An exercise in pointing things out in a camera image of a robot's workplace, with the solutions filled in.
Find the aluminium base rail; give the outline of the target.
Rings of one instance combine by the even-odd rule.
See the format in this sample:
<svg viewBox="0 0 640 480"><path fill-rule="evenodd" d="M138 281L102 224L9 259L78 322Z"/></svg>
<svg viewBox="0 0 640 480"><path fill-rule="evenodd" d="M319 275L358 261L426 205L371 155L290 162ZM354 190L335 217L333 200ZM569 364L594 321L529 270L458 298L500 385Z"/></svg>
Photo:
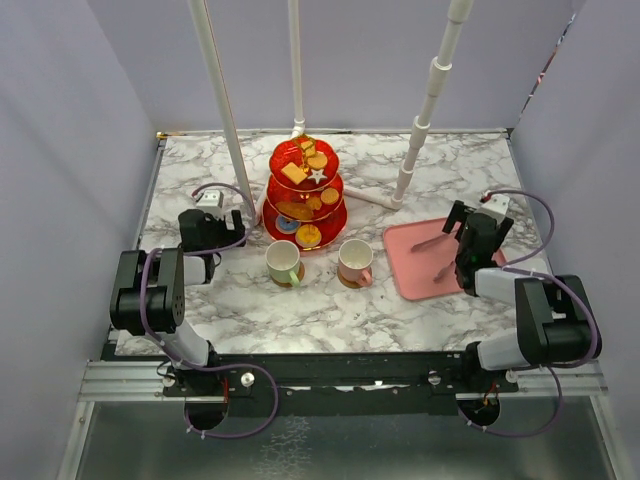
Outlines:
<svg viewBox="0 0 640 480"><path fill-rule="evenodd" d="M296 393L382 392L393 395L410 391L479 399L509 397L604 396L604 375L595 363L576 369L544 368L509 373L490 373L476 386L463 384L454 367L461 356L454 352L395 354L258 354L226 355L232 366L226 386L206 380L203 373L169 373L158 357L94 361L85 368L79 400L84 402L180 401L222 402L249 397L259 389L277 385L285 396Z"/></svg>

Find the rectangular yellow biscuit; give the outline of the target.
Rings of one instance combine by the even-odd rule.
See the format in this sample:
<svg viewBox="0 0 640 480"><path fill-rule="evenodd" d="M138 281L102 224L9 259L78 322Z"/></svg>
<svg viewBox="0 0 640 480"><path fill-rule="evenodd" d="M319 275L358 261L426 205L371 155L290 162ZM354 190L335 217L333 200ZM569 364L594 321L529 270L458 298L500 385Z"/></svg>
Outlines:
<svg viewBox="0 0 640 480"><path fill-rule="evenodd" d="M280 172L294 185L299 185L308 177L308 173L293 162L282 167Z"/></svg>

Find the wooden coaster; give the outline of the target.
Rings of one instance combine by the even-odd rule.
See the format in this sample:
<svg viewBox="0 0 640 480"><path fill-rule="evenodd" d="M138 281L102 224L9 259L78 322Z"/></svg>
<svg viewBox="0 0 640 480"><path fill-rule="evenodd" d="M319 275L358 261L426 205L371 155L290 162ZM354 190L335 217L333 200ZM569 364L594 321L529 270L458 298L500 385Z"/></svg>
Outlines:
<svg viewBox="0 0 640 480"><path fill-rule="evenodd" d="M305 276L305 266L303 263L299 264L299 268L296 272L290 271L288 273L289 277L287 282L281 282L275 278L272 278L272 281L283 288L297 288L301 285L301 281L304 279Z"/></svg>
<svg viewBox="0 0 640 480"><path fill-rule="evenodd" d="M338 272L338 278L343 285L351 289L367 288L373 283L373 277L369 270L363 271L355 281L348 280L341 272Z"/></svg>

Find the pink serving tray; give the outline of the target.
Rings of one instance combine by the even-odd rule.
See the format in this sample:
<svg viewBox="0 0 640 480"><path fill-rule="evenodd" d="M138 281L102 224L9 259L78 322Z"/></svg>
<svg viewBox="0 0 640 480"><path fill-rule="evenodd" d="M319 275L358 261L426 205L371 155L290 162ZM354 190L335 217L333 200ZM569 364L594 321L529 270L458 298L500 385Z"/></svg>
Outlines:
<svg viewBox="0 0 640 480"><path fill-rule="evenodd" d="M383 244L399 295L405 300L420 301L440 296L462 293L458 286L454 268L440 284L432 278L439 267L432 263L428 254L411 253L410 248L442 232L445 218L423 220L388 227L383 233ZM456 255L458 242L453 253Z"/></svg>

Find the round biscuit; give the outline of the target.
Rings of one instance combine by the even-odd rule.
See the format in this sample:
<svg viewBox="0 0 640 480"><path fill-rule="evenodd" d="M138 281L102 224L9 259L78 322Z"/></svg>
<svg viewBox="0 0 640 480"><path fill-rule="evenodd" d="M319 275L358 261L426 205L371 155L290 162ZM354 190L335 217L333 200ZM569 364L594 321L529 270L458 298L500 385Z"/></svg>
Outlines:
<svg viewBox="0 0 640 480"><path fill-rule="evenodd" d="M333 205L340 200L340 193L335 188L327 188L321 193L320 199L325 205Z"/></svg>
<svg viewBox="0 0 640 480"><path fill-rule="evenodd" d="M315 155L309 156L306 163L313 170L323 170L328 164L328 158L323 152L317 152Z"/></svg>

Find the swirl butter cookie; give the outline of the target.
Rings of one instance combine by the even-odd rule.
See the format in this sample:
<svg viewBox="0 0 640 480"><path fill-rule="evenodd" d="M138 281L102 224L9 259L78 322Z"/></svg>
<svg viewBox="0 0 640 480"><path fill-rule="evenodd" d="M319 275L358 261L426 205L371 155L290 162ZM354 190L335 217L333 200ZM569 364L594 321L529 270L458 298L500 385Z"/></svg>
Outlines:
<svg viewBox="0 0 640 480"><path fill-rule="evenodd" d="M323 207L323 202L319 197L309 197L306 199L306 205L316 211Z"/></svg>

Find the metal tongs pink tips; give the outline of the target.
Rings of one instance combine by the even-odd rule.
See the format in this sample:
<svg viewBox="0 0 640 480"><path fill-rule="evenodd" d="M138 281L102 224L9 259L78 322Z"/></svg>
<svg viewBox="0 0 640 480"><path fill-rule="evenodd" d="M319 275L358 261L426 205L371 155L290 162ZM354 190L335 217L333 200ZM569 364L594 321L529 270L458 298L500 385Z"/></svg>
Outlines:
<svg viewBox="0 0 640 480"><path fill-rule="evenodd" d="M455 257L453 253L454 246L455 240L452 234L440 234L413 245L410 248L410 252L429 255L432 263L439 267L437 273L432 278L432 282L434 284L440 284L453 271Z"/></svg>

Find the red three-tier stand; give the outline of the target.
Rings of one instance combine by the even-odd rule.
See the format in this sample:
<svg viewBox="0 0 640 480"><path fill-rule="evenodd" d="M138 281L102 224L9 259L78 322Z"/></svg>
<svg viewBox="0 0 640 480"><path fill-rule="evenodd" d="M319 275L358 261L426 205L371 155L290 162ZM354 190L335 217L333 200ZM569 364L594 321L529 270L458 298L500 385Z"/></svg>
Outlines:
<svg viewBox="0 0 640 480"><path fill-rule="evenodd" d="M308 177L299 185L294 185L281 172L281 168L289 162L303 168L309 176L311 168L306 163L306 159L300 144L304 141L315 142L316 153L323 152L328 158L328 164L323 169L327 179L316 185ZM274 240L288 240L293 242L301 251L311 251L321 249L331 244L345 228L348 213L344 200L344 182L339 172L340 161L333 148L325 141L313 138L306 134L301 134L293 139L286 140L276 146L269 160L270 175L266 186L266 197L262 207L263 224ZM319 228L322 233L321 243L311 249L303 249L295 242L295 234L285 235L280 233L275 227L278 215L281 215L275 208L277 202L298 202L306 203L309 197L319 197L327 188L335 188L340 193L340 200L333 205L325 205L314 211L311 221L299 221L300 226L310 223Z"/></svg>

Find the green mug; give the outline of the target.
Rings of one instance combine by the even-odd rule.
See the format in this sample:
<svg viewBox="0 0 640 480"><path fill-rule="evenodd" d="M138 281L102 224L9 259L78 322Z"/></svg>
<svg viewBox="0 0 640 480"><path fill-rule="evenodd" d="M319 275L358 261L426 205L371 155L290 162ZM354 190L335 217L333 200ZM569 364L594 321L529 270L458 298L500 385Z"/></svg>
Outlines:
<svg viewBox="0 0 640 480"><path fill-rule="evenodd" d="M273 242L266 250L265 260L270 277L281 282L287 282L288 273L296 272L301 263L297 246L287 240Z"/></svg>

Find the brown croissant bread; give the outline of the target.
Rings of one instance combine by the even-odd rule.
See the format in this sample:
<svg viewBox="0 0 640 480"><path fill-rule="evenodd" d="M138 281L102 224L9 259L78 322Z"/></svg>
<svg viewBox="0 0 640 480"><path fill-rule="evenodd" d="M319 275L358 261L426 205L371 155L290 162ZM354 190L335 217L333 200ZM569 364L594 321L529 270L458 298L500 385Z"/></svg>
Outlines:
<svg viewBox="0 0 640 480"><path fill-rule="evenodd" d="M299 221L311 221L314 217L314 210L306 203L281 201L275 208L281 215Z"/></svg>

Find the pink mug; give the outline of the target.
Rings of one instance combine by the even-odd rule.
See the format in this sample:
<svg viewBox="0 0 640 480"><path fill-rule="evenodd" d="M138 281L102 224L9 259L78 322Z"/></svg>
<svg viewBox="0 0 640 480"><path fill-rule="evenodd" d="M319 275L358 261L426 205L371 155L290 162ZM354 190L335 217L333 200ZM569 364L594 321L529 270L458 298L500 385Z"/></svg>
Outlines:
<svg viewBox="0 0 640 480"><path fill-rule="evenodd" d="M363 240L347 240L339 249L338 271L348 280L355 281L365 270L369 270L371 273L372 262L373 250Z"/></svg>

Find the star gingerbread cookie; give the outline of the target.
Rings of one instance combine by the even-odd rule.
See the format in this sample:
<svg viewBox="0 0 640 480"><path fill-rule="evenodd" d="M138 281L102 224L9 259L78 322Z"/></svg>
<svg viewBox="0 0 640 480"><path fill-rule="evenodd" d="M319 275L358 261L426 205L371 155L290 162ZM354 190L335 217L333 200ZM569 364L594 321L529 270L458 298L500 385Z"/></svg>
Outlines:
<svg viewBox="0 0 640 480"><path fill-rule="evenodd" d="M324 174L324 170L311 169L308 179L314 181L315 184L318 185L325 181L327 179L327 176Z"/></svg>

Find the yellow donut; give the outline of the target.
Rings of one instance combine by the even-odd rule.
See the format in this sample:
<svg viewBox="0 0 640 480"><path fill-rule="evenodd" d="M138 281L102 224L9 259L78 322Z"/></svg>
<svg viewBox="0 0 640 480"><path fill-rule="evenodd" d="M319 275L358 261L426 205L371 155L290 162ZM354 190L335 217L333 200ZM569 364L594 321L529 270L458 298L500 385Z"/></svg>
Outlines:
<svg viewBox="0 0 640 480"><path fill-rule="evenodd" d="M295 242L303 249L311 249L318 246L322 241L322 233L313 224L305 223L301 225L295 233Z"/></svg>

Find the white pvc pipe frame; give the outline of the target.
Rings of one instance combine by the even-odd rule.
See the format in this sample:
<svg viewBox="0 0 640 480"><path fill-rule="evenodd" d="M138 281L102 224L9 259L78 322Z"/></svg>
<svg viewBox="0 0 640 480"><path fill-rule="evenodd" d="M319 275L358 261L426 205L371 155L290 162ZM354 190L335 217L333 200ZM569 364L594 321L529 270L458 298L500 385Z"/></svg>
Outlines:
<svg viewBox="0 0 640 480"><path fill-rule="evenodd" d="M251 196L252 193L247 176L247 170L238 140L238 131L235 125L228 91L225 85L208 4L205 1L194 0L190 1L188 5L204 64L213 87L217 108L222 121L223 133L230 154L231 163L234 168L236 180L240 187L240 192L247 196ZM452 70L452 60L458 40L461 35L463 25L471 14L473 5L473 0L457 0L452 1L449 4L445 32L441 40L438 54L430 63L425 99L419 115L414 118L412 123L409 147L399 169L394 193L385 198L369 194L358 188L347 186L345 188L346 195L355 199L380 205L390 210L399 210L403 206L405 193L414 174L414 167L418 154L424 146L426 136L429 133L433 112ZM295 139L305 132L306 127L302 88L300 8L297 1L290 1L288 3L288 31L294 105L294 120L291 137Z"/></svg>

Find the blue frosted donut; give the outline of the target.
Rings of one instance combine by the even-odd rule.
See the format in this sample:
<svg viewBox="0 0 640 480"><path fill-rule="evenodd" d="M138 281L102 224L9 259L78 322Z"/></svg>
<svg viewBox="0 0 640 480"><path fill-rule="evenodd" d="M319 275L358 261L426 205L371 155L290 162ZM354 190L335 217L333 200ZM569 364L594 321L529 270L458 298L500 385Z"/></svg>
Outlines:
<svg viewBox="0 0 640 480"><path fill-rule="evenodd" d="M297 232L300 222L295 219L289 219L283 215L278 215L275 221L276 229L285 235L292 235Z"/></svg>

